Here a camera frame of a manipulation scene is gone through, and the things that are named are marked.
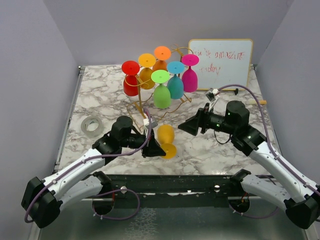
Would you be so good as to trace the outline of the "yellow wine glass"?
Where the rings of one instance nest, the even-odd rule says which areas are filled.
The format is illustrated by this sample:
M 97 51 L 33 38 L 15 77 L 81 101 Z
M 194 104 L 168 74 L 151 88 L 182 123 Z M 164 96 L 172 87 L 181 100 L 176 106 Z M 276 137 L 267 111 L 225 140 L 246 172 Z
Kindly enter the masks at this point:
M 173 144 L 175 140 L 175 132 L 171 125 L 164 124 L 158 127 L 157 140 L 160 144 L 160 147 L 165 152 L 165 156 L 162 156 L 162 158 L 171 159 L 176 156 L 177 148 Z

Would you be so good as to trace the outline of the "green wine glass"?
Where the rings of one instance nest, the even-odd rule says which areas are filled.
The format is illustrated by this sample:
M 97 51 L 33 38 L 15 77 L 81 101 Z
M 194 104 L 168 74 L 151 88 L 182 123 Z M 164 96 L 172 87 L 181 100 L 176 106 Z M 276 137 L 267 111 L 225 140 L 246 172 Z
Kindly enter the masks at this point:
M 151 80 L 158 84 L 153 93 L 153 102 L 157 108 L 165 109 L 171 105 L 171 93 L 164 85 L 170 79 L 166 70 L 156 70 L 151 74 Z

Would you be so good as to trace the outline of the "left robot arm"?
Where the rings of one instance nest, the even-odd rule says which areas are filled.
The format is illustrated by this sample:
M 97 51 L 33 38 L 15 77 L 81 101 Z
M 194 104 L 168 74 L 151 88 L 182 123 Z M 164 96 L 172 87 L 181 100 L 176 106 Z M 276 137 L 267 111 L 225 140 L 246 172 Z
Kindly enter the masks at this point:
M 42 229 L 67 205 L 91 196 L 106 197 L 113 190 L 111 180 L 98 169 L 117 157 L 124 157 L 123 148 L 132 150 L 129 156 L 138 151 L 144 158 L 164 156 L 164 150 L 155 139 L 153 129 L 156 126 L 154 118 L 148 116 L 144 119 L 144 132 L 139 133 L 130 117 L 120 116 L 111 130 L 78 160 L 44 179 L 29 180 L 21 201 L 24 221 Z

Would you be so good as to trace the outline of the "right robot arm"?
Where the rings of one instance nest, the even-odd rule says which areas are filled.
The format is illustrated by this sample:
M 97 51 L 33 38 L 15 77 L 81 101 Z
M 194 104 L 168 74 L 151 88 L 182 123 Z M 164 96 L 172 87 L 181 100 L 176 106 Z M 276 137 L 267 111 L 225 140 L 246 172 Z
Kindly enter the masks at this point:
M 232 145 L 264 167 L 279 183 L 276 186 L 245 170 L 235 175 L 229 189 L 240 196 L 244 192 L 259 196 L 283 210 L 301 229 L 308 229 L 320 216 L 320 186 L 292 166 L 271 146 L 259 130 L 249 124 L 250 112 L 241 101 L 227 103 L 225 115 L 210 109 L 209 103 L 178 129 L 196 136 L 208 129 L 230 135 Z

